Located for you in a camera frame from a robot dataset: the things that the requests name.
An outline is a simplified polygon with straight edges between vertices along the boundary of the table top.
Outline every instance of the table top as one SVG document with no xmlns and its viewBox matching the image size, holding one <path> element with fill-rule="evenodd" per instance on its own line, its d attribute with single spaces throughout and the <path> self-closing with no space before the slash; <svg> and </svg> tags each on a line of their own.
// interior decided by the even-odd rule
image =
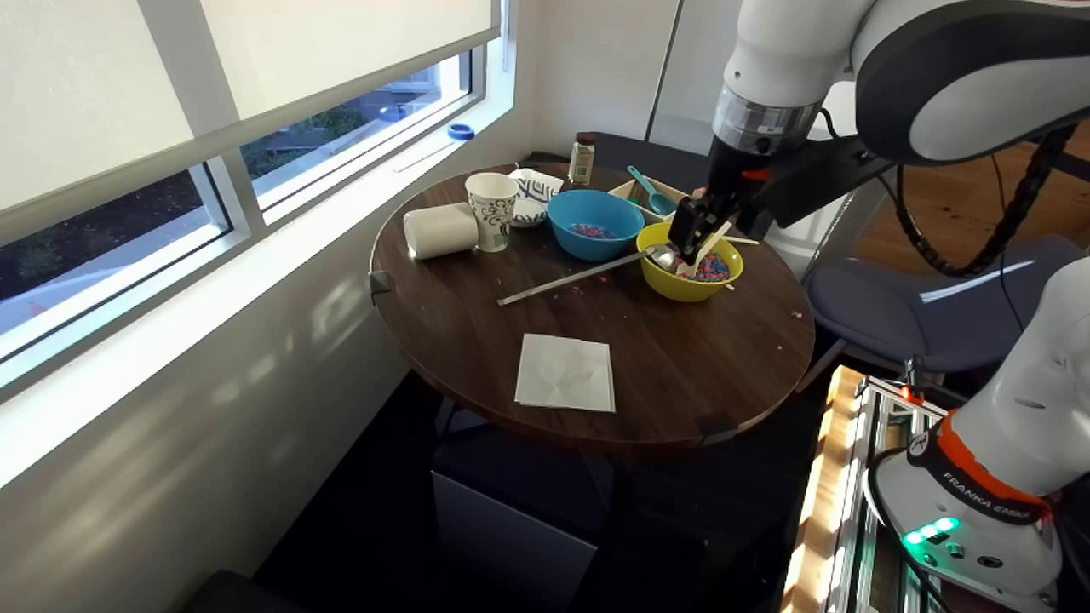
<svg viewBox="0 0 1090 613">
<path fill-rule="evenodd" d="M 624 173 L 598 170 L 600 187 L 619 179 Z M 603 453 L 700 450 L 766 420 L 808 372 L 813 321 L 796 279 L 766 246 L 740 246 L 744 279 L 710 304 L 667 304 L 634 263 L 499 306 L 500 296 L 589 267 L 551 240 L 548 222 L 514 231 L 499 254 L 413 263 L 403 215 L 453 200 L 463 200 L 463 177 L 433 184 L 382 227 L 371 254 L 371 277 L 382 279 L 375 306 L 438 393 L 505 428 Z M 519 405 L 526 332 L 609 345 L 617 413 Z"/>
</svg>

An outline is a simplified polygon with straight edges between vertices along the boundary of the window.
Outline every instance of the window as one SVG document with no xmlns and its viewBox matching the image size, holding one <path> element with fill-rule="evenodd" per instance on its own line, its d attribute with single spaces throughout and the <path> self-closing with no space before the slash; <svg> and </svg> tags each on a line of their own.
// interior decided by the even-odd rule
<svg viewBox="0 0 1090 613">
<path fill-rule="evenodd" d="M 441 121 L 442 113 L 456 109 L 456 101 L 468 101 L 472 96 L 475 54 L 468 52 L 246 143 L 242 159 L 256 198 L 263 208 L 272 208 L 325 177 L 330 167 L 375 151 L 409 126 Z"/>
<path fill-rule="evenodd" d="M 0 360 L 226 231 L 193 167 L 0 246 Z"/>
</svg>

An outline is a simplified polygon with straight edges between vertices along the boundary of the window blind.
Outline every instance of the window blind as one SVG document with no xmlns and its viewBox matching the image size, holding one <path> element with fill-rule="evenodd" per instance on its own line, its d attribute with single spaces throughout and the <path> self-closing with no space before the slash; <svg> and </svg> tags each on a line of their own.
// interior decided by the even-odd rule
<svg viewBox="0 0 1090 613">
<path fill-rule="evenodd" d="M 499 0 L 3 0 L 0 246 L 499 33 Z"/>
</svg>

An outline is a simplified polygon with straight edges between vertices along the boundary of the chopstick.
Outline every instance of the chopstick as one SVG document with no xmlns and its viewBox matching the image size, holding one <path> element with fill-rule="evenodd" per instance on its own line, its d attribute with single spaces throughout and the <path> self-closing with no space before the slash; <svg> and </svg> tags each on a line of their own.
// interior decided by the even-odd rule
<svg viewBox="0 0 1090 613">
<path fill-rule="evenodd" d="M 642 259 L 642 252 L 631 252 L 631 254 L 624 254 L 624 259 L 612 259 L 612 263 L 603 263 L 603 267 L 593 267 L 593 268 L 579 268 L 579 273 L 572 273 L 572 277 L 560 277 L 560 279 L 551 279 L 551 284 L 542 284 L 542 285 L 510 293 L 510 296 L 499 299 L 499 306 L 510 306 L 510 304 L 520 304 L 520 299 L 527 299 L 527 296 L 540 296 L 540 293 L 551 293 L 551 290 L 560 290 L 560 285 L 583 284 L 583 279 L 589 279 L 589 277 L 600 277 L 600 273 L 631 267 L 631 263 L 637 263 L 637 259 Z"/>
</svg>

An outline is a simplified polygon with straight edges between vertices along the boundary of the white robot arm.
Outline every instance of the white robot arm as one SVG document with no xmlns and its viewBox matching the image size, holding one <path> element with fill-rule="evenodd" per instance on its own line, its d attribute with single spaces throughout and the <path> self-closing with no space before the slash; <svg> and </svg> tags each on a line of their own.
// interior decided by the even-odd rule
<svg viewBox="0 0 1090 613">
<path fill-rule="evenodd" d="M 858 137 L 892 163 L 953 163 L 1090 113 L 1088 0 L 745 0 L 711 120 L 710 204 L 745 217 L 755 167 L 804 147 L 854 72 Z M 1061 268 L 998 373 L 930 440 L 871 465 L 910 556 L 1013 609 L 1050 609 L 1050 494 L 1090 469 L 1090 259 Z"/>
</svg>

